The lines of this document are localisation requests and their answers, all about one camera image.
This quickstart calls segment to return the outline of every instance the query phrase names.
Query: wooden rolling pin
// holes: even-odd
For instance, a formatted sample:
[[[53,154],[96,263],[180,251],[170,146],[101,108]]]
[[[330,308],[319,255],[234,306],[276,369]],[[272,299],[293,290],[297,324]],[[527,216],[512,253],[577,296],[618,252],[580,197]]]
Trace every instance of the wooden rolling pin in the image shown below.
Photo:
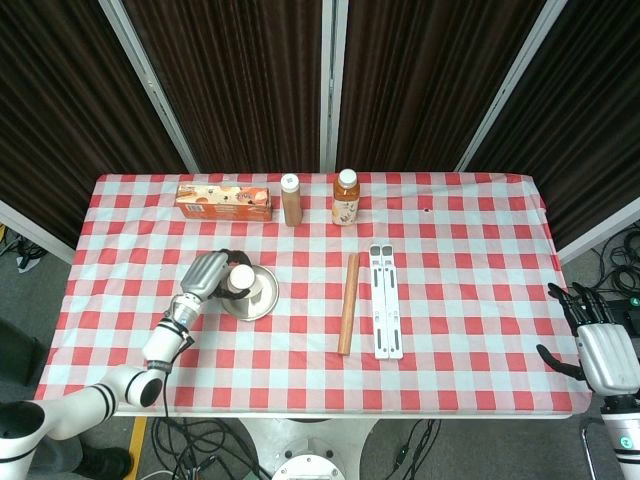
[[[356,295],[358,294],[359,268],[360,255],[352,253],[349,255],[347,282],[344,285],[344,298],[342,300],[342,324],[340,325],[340,340],[338,341],[338,353],[340,355],[349,355],[351,353],[353,311],[356,308]]]

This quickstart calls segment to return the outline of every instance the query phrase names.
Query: shoe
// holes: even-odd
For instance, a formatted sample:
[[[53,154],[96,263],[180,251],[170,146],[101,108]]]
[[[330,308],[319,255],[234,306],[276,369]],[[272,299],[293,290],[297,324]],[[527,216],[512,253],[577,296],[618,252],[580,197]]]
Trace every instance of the shoe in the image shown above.
[[[82,461],[73,473],[92,480],[122,480],[131,471],[133,460],[124,448],[91,448],[82,444]]]

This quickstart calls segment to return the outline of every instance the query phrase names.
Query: brown bottle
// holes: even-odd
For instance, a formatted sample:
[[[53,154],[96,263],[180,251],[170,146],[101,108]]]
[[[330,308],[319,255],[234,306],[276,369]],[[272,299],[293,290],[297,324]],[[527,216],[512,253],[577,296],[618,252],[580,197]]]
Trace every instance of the brown bottle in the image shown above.
[[[333,182],[331,219],[336,225],[353,225],[358,213],[360,183],[356,172],[345,168]]]
[[[284,223],[287,227],[296,227],[302,222],[302,206],[300,205],[300,180],[293,173],[287,173],[280,179],[282,187],[282,208]]]

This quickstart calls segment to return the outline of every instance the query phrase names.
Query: bottle label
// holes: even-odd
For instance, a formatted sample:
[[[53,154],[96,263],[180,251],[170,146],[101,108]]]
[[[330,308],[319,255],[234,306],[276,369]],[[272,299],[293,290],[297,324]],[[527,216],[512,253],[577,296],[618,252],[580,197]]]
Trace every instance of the bottle label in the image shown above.
[[[355,223],[359,201],[360,199],[350,201],[334,199],[333,209],[331,210],[333,223],[336,225],[352,225]]]

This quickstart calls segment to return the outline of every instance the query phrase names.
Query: table leg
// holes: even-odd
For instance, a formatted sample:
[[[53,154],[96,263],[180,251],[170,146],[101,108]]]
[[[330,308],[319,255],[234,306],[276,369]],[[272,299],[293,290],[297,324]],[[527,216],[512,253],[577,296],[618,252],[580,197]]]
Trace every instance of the table leg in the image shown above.
[[[315,423],[298,422],[283,418],[241,418],[256,447],[260,464],[273,474],[289,458],[295,456],[300,445],[327,448],[314,452],[324,456],[338,467],[348,480],[360,478],[360,457],[364,443],[377,420],[330,419]]]

